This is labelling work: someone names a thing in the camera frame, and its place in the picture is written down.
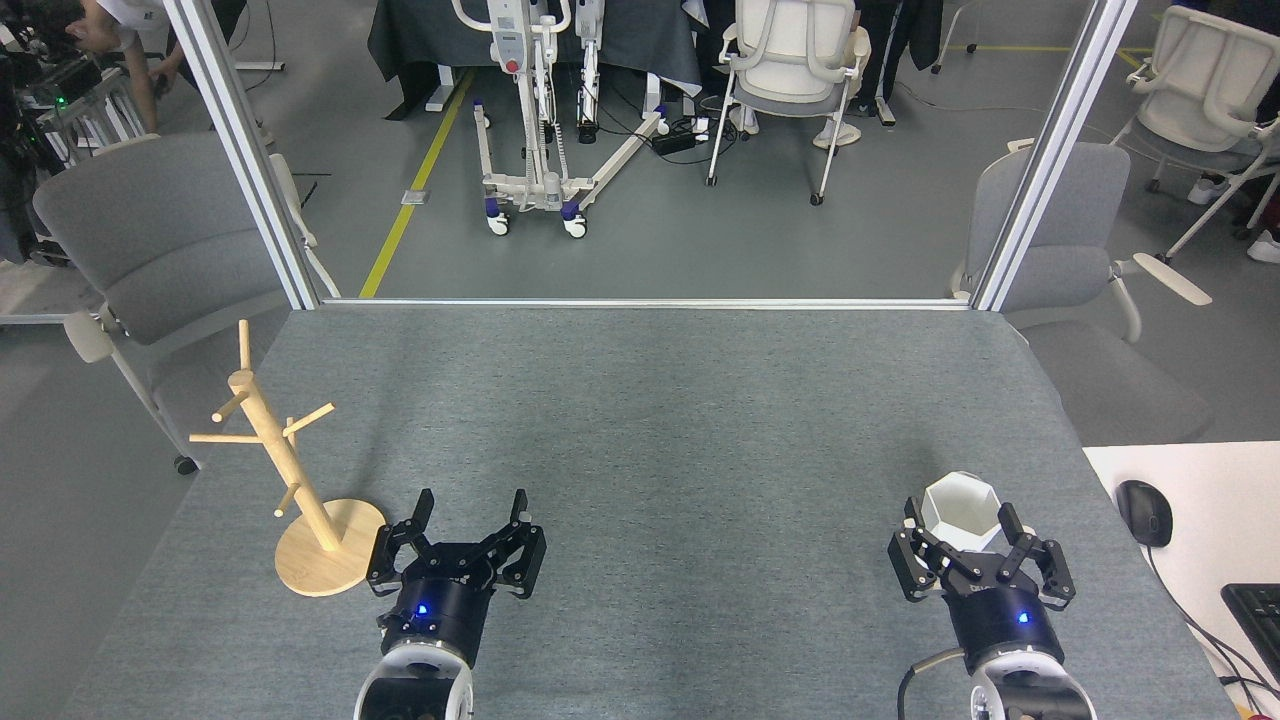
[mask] gray chair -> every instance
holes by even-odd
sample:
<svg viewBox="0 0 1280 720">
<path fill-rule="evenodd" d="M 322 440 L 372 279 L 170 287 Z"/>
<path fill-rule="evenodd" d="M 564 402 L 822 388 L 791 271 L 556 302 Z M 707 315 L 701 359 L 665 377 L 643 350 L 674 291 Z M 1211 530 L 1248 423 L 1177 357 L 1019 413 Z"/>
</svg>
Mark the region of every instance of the gray chair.
<svg viewBox="0 0 1280 720">
<path fill-rule="evenodd" d="M 35 208 L 106 299 L 100 318 L 69 318 L 68 336 L 87 361 L 120 365 L 179 470 L 195 470 L 206 446 L 187 436 L 220 429 L 210 414 L 238 366 L 236 322 L 250 318 L 265 352 L 289 310 L 218 135 L 101 154 L 42 184 Z"/>
<path fill-rule="evenodd" d="M 1030 150 L 1011 152 L 978 181 L 968 258 L 952 292 L 972 291 L 991 256 Z M 1112 261 L 1111 225 L 1129 178 L 1129 156 L 1078 143 L 1004 304 L 1005 313 L 1083 305 L 1112 288 L 1128 320 L 1125 338 L 1079 320 L 1020 328 L 1053 382 L 1084 446 L 1189 442 L 1210 425 L 1210 406 L 1134 347 L 1140 315 L 1123 277 L 1148 272 L 1189 301 L 1208 296 L 1149 255 Z"/>
</svg>

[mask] wooden peg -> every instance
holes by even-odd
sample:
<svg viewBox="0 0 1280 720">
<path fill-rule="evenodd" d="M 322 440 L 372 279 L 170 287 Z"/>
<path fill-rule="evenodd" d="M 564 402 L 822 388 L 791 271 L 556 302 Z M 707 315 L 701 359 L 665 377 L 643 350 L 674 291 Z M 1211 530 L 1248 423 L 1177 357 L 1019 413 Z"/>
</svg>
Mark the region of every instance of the wooden peg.
<svg viewBox="0 0 1280 720">
<path fill-rule="evenodd" d="M 221 433 L 191 433 L 187 436 L 191 442 L 227 442 L 238 445 L 255 445 L 262 442 L 257 436 L 224 436 Z"/>
<path fill-rule="evenodd" d="M 334 410 L 333 402 L 325 402 L 324 405 L 321 405 L 320 407 L 316 407 L 314 411 L 308 413 L 307 415 L 303 415 L 302 419 L 298 420 L 298 421 L 296 421 L 296 423 L 293 421 L 293 418 L 289 418 L 288 424 L 284 427 L 284 436 L 285 437 L 292 437 L 293 433 L 301 430 L 302 428 L 310 425 L 311 423 L 315 423 L 316 420 L 319 420 L 320 418 L 324 418 L 329 413 L 333 413 L 333 410 Z"/>
<path fill-rule="evenodd" d="M 284 511 L 289 507 L 289 503 L 293 502 L 293 493 L 298 492 L 300 487 L 301 486 L 289 486 L 289 488 L 284 491 L 284 498 L 275 506 L 275 512 L 273 512 L 273 515 L 276 518 L 284 518 Z"/>
<path fill-rule="evenodd" d="M 241 370 L 252 369 L 252 359 L 250 357 L 248 350 L 248 320 L 241 318 L 239 322 L 241 331 Z"/>
<path fill-rule="evenodd" d="M 225 405 L 223 405 L 218 410 L 214 410 L 214 414 L 210 415 L 210 418 L 212 418 L 215 423 L 221 423 L 227 420 L 227 418 L 230 418 L 232 413 L 234 413 L 236 409 L 239 407 L 239 404 L 244 402 L 247 397 L 248 397 L 247 392 L 237 392 L 230 400 L 227 401 Z"/>
</svg>

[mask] power strip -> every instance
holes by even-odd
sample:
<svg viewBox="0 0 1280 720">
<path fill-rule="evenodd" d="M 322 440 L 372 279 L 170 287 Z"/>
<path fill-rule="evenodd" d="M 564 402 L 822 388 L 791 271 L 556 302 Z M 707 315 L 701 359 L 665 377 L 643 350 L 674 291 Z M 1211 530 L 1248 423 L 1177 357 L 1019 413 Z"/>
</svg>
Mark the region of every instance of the power strip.
<svg viewBox="0 0 1280 720">
<path fill-rule="evenodd" d="M 673 132 L 653 138 L 652 143 L 653 151 L 658 155 L 671 155 L 672 152 L 680 152 L 681 150 L 696 146 L 698 136 L 689 131 Z"/>
</svg>

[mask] robotic arm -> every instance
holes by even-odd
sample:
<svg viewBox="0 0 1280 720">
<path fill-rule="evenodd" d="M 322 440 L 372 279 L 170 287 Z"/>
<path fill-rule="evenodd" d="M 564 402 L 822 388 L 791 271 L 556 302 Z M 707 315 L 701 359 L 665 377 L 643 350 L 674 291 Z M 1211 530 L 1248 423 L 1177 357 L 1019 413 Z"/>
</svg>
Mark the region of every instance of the robotic arm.
<svg viewBox="0 0 1280 720">
<path fill-rule="evenodd" d="M 1062 669 L 1062 647 L 1046 612 L 1065 609 L 1075 597 L 1061 546 L 1027 532 L 1009 502 L 997 514 L 1007 555 L 960 551 L 940 541 L 924 527 L 916 497 L 908 500 L 904 514 L 888 544 L 890 561 L 906 600 L 941 592 L 946 601 L 965 670 L 974 679 L 970 717 L 1096 720 L 1084 689 Z M 1020 569 L 1028 559 L 1043 588 Z M 941 591 L 934 589 L 938 584 Z"/>
<path fill-rule="evenodd" d="M 378 618 L 383 660 L 360 691 L 355 720 L 470 717 L 471 669 L 489 598 L 499 585 L 520 600 L 534 592 L 547 538 L 530 521 L 524 489 L 516 491 L 508 523 L 476 543 L 430 542 L 426 523 L 434 506 L 431 491 L 424 489 L 413 515 L 383 525 L 374 541 L 369 587 L 378 597 L 399 596 Z M 406 546 L 417 559 L 396 570 Z"/>
</svg>

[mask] gray table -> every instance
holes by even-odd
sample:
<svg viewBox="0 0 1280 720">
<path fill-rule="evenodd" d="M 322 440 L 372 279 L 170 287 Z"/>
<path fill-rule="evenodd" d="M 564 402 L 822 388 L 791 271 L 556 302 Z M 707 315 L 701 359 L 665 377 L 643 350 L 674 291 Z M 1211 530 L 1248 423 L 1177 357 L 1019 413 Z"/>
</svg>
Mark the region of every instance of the gray table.
<svg viewBox="0 0 1280 720">
<path fill-rule="evenodd" d="M 547 560 L 492 603 L 477 717 L 892 717 L 955 638 L 884 547 L 955 469 L 1062 542 L 1053 621 L 1100 717 L 1231 716 L 998 315 L 326 307 L 262 382 L 282 414 L 337 404 L 301 438 L 325 498 L 401 519 L 431 487 L 431 537 L 475 541 L 529 489 Z M 261 450 L 216 447 L 68 716 L 349 717 L 390 598 L 287 591 L 279 495 Z M 966 714 L 961 664 L 913 685 L 909 717 Z"/>
</svg>

